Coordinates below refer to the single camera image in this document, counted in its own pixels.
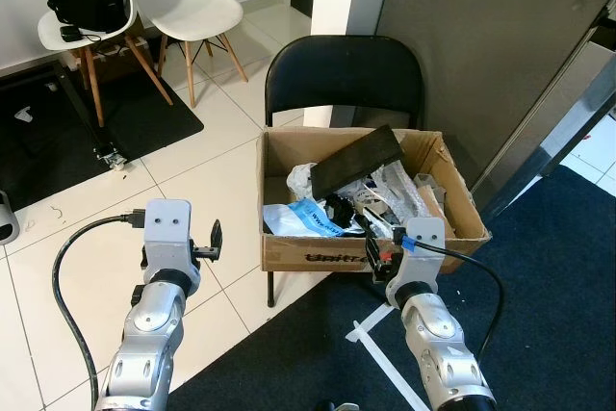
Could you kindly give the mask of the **silver metal frame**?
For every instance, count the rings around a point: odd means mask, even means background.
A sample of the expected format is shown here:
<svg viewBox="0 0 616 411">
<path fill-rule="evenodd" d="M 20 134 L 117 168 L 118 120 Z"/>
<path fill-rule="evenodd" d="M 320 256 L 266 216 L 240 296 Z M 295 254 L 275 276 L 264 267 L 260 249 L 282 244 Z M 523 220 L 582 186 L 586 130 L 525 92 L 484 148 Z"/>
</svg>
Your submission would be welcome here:
<svg viewBox="0 0 616 411">
<path fill-rule="evenodd" d="M 472 188 L 484 221 L 494 220 L 535 178 L 560 161 L 615 106 L 616 20 L 611 0 Z"/>
</svg>

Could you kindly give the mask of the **dark grey door panel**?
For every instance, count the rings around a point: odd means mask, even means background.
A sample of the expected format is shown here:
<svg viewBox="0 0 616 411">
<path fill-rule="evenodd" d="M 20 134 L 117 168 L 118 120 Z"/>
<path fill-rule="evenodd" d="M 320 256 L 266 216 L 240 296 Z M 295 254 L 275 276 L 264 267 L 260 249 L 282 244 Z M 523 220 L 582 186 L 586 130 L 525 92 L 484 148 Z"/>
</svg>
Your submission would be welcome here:
<svg viewBox="0 0 616 411">
<path fill-rule="evenodd" d="M 417 55 L 423 125 L 475 184 L 610 0 L 384 0 L 377 32 Z"/>
</svg>

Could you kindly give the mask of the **black folding chair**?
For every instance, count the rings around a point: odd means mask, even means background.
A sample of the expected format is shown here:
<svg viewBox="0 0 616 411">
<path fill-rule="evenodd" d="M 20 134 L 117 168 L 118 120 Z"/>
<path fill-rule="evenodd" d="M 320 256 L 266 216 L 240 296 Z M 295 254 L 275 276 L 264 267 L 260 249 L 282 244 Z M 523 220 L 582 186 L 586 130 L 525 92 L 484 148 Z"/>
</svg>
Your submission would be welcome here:
<svg viewBox="0 0 616 411">
<path fill-rule="evenodd" d="M 408 46 L 383 36 L 305 36 L 274 56 L 266 75 L 266 129 L 290 109 L 388 109 L 422 122 L 423 76 Z"/>
</svg>

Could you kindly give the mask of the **black foam slab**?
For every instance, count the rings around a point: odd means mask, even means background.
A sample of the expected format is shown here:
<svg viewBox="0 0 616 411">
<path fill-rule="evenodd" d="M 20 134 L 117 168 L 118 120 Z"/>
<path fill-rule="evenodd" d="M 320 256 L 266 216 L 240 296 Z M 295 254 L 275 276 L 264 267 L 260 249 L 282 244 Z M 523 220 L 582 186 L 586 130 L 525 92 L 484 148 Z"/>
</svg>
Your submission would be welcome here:
<svg viewBox="0 0 616 411">
<path fill-rule="evenodd" d="M 375 128 L 369 134 L 340 148 L 311 168 L 314 198 L 324 198 L 362 177 L 369 176 L 384 165 L 403 156 L 403 150 L 391 126 Z"/>
</svg>

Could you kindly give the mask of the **black wheeled stand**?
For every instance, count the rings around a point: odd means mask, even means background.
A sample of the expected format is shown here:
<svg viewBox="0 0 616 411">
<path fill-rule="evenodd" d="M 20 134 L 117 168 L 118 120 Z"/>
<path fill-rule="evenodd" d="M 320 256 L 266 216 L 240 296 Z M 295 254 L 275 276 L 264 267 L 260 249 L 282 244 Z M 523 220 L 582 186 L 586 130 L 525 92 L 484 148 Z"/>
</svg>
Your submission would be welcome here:
<svg viewBox="0 0 616 411">
<path fill-rule="evenodd" d="M 59 87 L 63 89 L 64 94 L 69 99 L 71 108 L 74 109 L 74 112 L 81 120 L 81 124 L 88 130 L 93 155 L 110 169 L 125 169 L 128 160 L 118 150 L 118 147 L 115 146 L 106 130 L 98 125 L 95 116 L 90 115 L 87 104 L 85 104 L 83 98 L 81 98 L 81 93 L 78 91 L 78 86 L 67 76 L 67 69 L 59 61 L 53 61 L 52 68 L 53 75 L 56 76 Z"/>
</svg>

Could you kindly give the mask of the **black floor mat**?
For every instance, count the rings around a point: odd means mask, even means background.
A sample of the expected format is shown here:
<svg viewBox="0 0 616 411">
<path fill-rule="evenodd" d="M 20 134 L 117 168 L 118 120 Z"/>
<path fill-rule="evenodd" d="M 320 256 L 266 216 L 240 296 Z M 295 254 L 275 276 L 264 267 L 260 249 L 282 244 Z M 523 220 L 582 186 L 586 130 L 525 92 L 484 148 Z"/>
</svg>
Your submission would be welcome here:
<svg viewBox="0 0 616 411">
<path fill-rule="evenodd" d="M 67 72 L 78 86 L 90 115 L 91 93 L 78 73 Z M 128 161 L 199 133 L 204 124 L 180 97 L 169 106 L 145 75 L 127 75 L 101 86 L 106 133 Z M 14 113 L 31 108 L 31 122 Z M 87 128 L 50 66 L 0 78 L 0 191 L 15 210 L 101 176 L 109 168 L 93 155 Z"/>
</svg>

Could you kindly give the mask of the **white floor tape arrow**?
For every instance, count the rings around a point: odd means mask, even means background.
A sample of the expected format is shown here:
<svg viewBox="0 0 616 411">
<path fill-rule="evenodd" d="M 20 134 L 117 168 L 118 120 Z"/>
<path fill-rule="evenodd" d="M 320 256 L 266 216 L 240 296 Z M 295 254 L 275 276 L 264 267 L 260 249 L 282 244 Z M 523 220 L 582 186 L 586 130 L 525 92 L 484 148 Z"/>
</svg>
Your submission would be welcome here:
<svg viewBox="0 0 616 411">
<path fill-rule="evenodd" d="M 362 321 L 354 321 L 352 323 L 352 330 L 347 333 L 345 338 L 353 344 L 358 342 L 358 344 L 364 346 L 364 349 L 375 364 L 377 364 L 377 367 L 388 377 L 388 380 L 391 380 L 397 392 L 409 403 L 413 411 L 431 411 L 430 407 L 426 405 L 418 393 L 414 392 L 412 386 L 397 371 L 395 364 L 389 361 L 387 355 L 383 353 L 381 347 L 375 343 L 375 340 L 370 335 L 370 331 L 386 319 L 389 314 L 393 313 L 393 311 L 395 311 L 395 307 L 384 304 L 378 306 L 372 314 L 369 314 Z"/>
</svg>

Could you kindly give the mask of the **grey robot right foot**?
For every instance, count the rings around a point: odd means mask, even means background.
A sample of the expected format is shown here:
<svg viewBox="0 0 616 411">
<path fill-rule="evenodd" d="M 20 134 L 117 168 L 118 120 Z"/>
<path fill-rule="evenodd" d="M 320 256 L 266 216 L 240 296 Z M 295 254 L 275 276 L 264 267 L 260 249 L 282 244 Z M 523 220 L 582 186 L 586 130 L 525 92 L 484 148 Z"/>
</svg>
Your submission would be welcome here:
<svg viewBox="0 0 616 411">
<path fill-rule="evenodd" d="M 331 399 L 323 399 L 318 402 L 313 411 L 362 411 L 356 403 L 343 402 L 338 403 L 331 401 Z"/>
</svg>

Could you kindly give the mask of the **grey round device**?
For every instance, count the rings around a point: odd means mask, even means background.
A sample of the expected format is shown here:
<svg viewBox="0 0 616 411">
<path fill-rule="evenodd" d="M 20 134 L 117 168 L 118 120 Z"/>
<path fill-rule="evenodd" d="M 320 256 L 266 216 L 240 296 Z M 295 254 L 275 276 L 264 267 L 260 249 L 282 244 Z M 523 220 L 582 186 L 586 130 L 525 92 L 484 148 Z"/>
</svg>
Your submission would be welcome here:
<svg viewBox="0 0 616 411">
<path fill-rule="evenodd" d="M 12 243 L 19 236 L 19 221 L 13 211 L 12 200 L 0 191 L 0 245 Z"/>
</svg>

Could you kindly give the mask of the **dark blue carpet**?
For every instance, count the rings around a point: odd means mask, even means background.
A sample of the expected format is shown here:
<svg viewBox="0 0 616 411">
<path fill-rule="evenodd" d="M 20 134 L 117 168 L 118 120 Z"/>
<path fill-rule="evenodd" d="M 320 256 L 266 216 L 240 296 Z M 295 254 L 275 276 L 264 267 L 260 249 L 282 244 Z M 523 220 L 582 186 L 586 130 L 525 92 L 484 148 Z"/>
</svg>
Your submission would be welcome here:
<svg viewBox="0 0 616 411">
<path fill-rule="evenodd" d="M 481 359 L 499 411 L 615 411 L 613 198 L 564 167 L 490 222 L 475 254 L 500 274 L 504 314 Z M 362 411 L 412 406 L 353 325 L 378 306 L 364 273 L 335 273 L 171 394 L 168 411 Z"/>
</svg>

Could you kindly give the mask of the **brown cardboard box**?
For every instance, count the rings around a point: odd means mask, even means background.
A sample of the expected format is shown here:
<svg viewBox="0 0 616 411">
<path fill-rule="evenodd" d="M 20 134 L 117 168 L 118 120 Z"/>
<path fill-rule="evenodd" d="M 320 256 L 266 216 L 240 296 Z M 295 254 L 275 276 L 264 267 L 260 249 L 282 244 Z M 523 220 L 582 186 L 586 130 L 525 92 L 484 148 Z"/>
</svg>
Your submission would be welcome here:
<svg viewBox="0 0 616 411">
<path fill-rule="evenodd" d="M 256 172 L 261 181 L 258 207 L 286 204 L 292 199 L 286 177 L 295 166 L 325 160 L 371 128 L 269 128 L 258 140 Z M 449 251 L 472 254 L 492 240 L 492 232 L 476 211 L 470 187 L 458 173 L 444 134 L 440 131 L 393 130 L 404 167 L 410 173 L 427 173 L 445 188 L 443 207 L 454 236 L 446 240 Z M 369 273 L 361 238 L 281 238 L 261 235 L 261 270 L 330 271 Z"/>
</svg>

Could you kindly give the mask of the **clear bubble wrap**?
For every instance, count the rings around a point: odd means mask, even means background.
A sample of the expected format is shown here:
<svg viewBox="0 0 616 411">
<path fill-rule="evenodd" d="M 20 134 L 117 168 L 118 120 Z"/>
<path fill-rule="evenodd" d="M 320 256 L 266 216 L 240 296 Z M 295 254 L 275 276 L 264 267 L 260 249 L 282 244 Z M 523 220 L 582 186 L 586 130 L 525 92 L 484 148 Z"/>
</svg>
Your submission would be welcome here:
<svg viewBox="0 0 616 411">
<path fill-rule="evenodd" d="M 400 162 L 376 168 L 373 172 L 327 193 L 313 193 L 313 162 L 295 166 L 287 174 L 286 186 L 295 200 L 307 200 L 321 209 L 325 222 L 335 229 L 350 230 L 358 226 L 362 213 L 373 213 L 387 225 L 401 225 L 409 218 L 430 217 L 423 196 Z"/>
</svg>

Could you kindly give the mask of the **blue white plastic bag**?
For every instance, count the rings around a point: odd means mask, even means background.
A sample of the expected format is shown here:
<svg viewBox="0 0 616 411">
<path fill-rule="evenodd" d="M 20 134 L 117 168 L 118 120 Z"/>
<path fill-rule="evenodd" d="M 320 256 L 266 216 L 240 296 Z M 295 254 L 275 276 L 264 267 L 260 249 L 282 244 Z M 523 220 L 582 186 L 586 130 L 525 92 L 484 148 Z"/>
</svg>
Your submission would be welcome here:
<svg viewBox="0 0 616 411">
<path fill-rule="evenodd" d="M 330 220 L 317 201 L 309 198 L 291 204 L 263 205 L 261 218 L 269 234 L 282 238 L 342 238 L 347 233 Z"/>
</svg>

